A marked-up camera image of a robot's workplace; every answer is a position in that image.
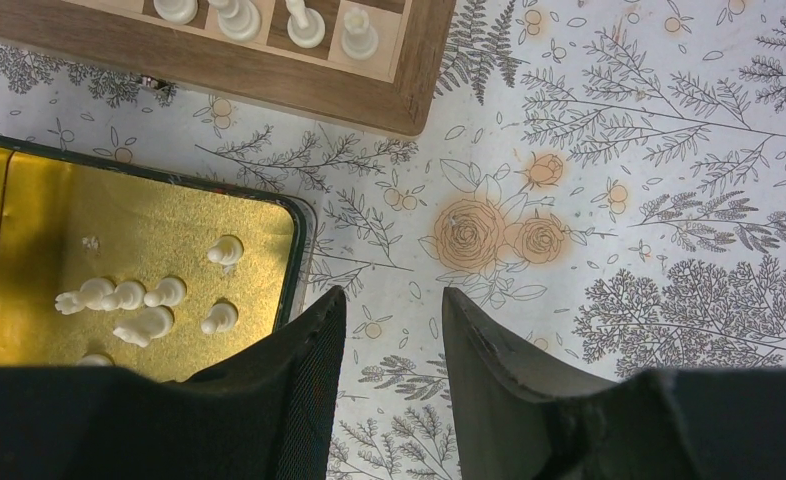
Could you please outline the white chess piece cluster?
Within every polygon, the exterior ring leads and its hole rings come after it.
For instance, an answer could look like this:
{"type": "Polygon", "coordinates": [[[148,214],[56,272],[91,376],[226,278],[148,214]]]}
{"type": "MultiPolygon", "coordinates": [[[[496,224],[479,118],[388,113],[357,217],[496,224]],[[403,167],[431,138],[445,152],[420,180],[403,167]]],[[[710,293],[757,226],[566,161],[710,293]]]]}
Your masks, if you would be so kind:
{"type": "MultiPolygon", "coordinates": [[[[242,258],[244,247],[233,235],[218,238],[206,252],[207,259],[223,267],[233,267],[242,258]]],[[[186,284],[177,277],[165,277],[150,291],[138,281],[118,285],[103,277],[85,281],[77,290],[66,291],[55,297],[55,309],[63,315],[73,315],[84,309],[94,311],[133,311],[145,306],[144,313],[130,322],[123,322],[113,335],[126,343],[141,348],[152,340],[167,335],[174,325],[169,307],[178,306],[186,297],[186,284]]],[[[239,320],[239,311],[230,302],[217,302],[207,313],[200,327],[204,334],[213,335],[231,330],[239,320]]],[[[77,361],[78,366],[111,366],[106,354],[87,354],[77,361]]]]}

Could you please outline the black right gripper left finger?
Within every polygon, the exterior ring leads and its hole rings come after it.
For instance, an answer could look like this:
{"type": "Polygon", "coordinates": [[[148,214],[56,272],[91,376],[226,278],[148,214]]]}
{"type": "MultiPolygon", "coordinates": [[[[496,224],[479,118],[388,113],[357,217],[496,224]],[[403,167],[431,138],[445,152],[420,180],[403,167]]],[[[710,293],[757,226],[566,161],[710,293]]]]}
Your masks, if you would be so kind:
{"type": "Polygon", "coordinates": [[[333,287],[183,382],[0,367],[0,479],[322,479],[346,326],[333,287]]]}

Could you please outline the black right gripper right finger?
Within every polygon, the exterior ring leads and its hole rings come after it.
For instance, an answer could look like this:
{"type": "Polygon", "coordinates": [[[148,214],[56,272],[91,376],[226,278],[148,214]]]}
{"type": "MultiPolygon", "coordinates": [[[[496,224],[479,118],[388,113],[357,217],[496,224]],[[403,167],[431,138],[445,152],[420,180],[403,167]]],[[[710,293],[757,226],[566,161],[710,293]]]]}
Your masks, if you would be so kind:
{"type": "Polygon", "coordinates": [[[466,479],[786,479],[786,368],[646,369],[611,382],[443,292],[466,479]]]}

